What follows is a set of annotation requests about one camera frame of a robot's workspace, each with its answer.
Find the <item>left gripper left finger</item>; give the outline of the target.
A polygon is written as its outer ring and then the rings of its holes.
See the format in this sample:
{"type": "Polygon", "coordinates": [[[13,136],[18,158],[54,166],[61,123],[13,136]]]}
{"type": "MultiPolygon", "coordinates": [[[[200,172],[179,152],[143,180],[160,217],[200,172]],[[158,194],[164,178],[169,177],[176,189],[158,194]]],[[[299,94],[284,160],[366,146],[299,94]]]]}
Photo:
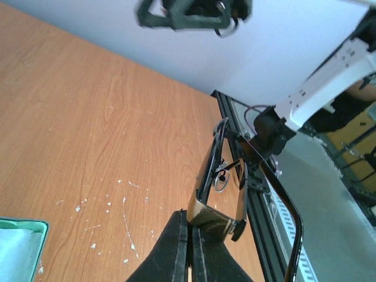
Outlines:
{"type": "Polygon", "coordinates": [[[186,210],[174,211],[157,242],[127,281],[187,281],[186,210]]]}

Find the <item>black aviator sunglasses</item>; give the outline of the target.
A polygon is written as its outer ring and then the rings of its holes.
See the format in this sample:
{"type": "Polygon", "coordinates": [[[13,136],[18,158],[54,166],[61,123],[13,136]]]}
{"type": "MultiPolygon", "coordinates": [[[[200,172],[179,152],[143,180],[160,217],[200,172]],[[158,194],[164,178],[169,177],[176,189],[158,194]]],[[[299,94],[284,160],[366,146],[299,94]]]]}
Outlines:
{"type": "Polygon", "coordinates": [[[283,281],[295,281],[303,245],[303,220],[266,159],[249,147],[244,147],[246,142],[243,136],[229,129],[228,118],[222,119],[214,127],[213,142],[198,172],[187,208],[188,225],[191,230],[196,227],[222,241],[252,281],[256,280],[261,274],[261,264],[253,234],[249,230],[246,199],[249,169],[259,169],[293,219],[293,245],[283,281]],[[228,140],[240,144],[245,159],[233,159],[228,140]]]}

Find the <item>clear acrylic cover plate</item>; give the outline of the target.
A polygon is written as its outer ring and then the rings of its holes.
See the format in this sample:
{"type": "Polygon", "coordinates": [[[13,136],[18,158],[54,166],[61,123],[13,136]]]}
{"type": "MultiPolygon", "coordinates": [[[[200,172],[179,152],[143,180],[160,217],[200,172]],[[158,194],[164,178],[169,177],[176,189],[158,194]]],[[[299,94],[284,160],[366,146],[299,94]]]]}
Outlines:
{"type": "Polygon", "coordinates": [[[276,157],[279,181],[301,214],[297,281],[375,281],[375,226],[322,143],[302,133],[276,157]]]}

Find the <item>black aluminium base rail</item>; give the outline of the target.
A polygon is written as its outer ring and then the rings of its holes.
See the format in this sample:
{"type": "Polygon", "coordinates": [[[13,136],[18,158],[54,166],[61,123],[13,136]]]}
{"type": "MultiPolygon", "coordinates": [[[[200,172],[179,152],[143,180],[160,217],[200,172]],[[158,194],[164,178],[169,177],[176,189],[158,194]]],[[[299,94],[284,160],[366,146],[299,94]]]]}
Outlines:
{"type": "MultiPolygon", "coordinates": [[[[231,102],[234,100],[227,95],[215,90],[211,96],[215,97],[219,104],[221,116],[229,118],[229,129],[240,132],[240,122],[236,118],[235,110],[231,102]]],[[[233,159],[246,158],[240,144],[234,140],[229,141],[229,148],[233,159]]],[[[247,215],[250,229],[256,244],[261,269],[265,281],[283,281],[287,269],[277,233],[269,214],[267,200],[270,200],[270,188],[265,177],[259,169],[249,169],[249,188],[247,196],[247,215]]]]}

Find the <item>grey-green glasses case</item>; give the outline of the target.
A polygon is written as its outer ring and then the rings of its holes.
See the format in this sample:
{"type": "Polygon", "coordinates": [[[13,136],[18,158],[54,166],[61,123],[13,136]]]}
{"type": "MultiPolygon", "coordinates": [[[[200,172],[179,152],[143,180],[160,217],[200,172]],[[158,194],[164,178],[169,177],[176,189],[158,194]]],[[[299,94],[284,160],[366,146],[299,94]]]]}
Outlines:
{"type": "Polygon", "coordinates": [[[1,217],[1,281],[33,281],[49,232],[43,220],[1,217]]]}

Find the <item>light blue cleaning cloth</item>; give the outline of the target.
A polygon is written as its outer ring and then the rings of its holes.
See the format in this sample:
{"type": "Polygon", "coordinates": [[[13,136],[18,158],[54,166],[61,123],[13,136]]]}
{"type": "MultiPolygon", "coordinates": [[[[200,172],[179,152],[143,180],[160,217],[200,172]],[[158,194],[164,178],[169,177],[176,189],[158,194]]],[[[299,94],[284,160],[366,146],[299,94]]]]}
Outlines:
{"type": "Polygon", "coordinates": [[[1,229],[1,281],[31,281],[41,233],[28,229],[1,229]]]}

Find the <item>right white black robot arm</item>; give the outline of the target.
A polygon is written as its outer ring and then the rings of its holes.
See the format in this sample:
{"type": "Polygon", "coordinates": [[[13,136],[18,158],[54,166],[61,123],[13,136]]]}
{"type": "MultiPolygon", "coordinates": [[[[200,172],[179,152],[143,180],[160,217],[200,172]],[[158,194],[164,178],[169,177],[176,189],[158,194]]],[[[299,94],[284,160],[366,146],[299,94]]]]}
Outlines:
{"type": "MultiPolygon", "coordinates": [[[[162,1],[163,15],[140,1],[138,24],[146,28],[212,29],[217,36],[231,23],[248,19],[252,1],[162,1]]],[[[306,121],[357,81],[365,87],[375,76],[375,1],[352,33],[308,77],[298,91],[268,106],[254,120],[256,133],[244,147],[262,156],[278,155],[306,121]]]]}

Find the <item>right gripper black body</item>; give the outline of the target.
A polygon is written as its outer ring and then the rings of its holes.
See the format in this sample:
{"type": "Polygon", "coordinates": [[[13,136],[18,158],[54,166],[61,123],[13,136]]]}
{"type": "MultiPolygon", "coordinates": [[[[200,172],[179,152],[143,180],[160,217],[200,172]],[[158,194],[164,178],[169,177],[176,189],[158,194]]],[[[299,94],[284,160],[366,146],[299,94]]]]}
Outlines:
{"type": "Polygon", "coordinates": [[[252,6],[252,0],[194,1],[187,10],[187,14],[218,17],[227,11],[231,17],[231,24],[226,29],[214,29],[214,31],[217,36],[230,36],[237,30],[239,21],[245,21],[251,15],[252,6]]]}

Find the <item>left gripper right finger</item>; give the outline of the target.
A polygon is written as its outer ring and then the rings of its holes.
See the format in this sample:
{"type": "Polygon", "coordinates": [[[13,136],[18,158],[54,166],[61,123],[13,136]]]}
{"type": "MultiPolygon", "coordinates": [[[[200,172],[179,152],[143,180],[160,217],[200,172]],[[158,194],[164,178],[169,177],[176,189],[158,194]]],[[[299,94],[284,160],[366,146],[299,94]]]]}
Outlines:
{"type": "Polygon", "coordinates": [[[190,262],[193,281],[252,281],[222,241],[196,227],[192,228],[190,262]]]}

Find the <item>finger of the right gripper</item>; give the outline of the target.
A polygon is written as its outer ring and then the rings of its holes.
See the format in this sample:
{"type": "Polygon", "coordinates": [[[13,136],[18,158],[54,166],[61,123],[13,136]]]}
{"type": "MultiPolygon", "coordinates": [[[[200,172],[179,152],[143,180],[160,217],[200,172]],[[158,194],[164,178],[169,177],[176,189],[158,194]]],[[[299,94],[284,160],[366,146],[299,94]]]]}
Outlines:
{"type": "Polygon", "coordinates": [[[153,1],[140,1],[140,26],[148,28],[219,29],[223,27],[222,1],[162,1],[163,15],[150,12],[153,1]]]}

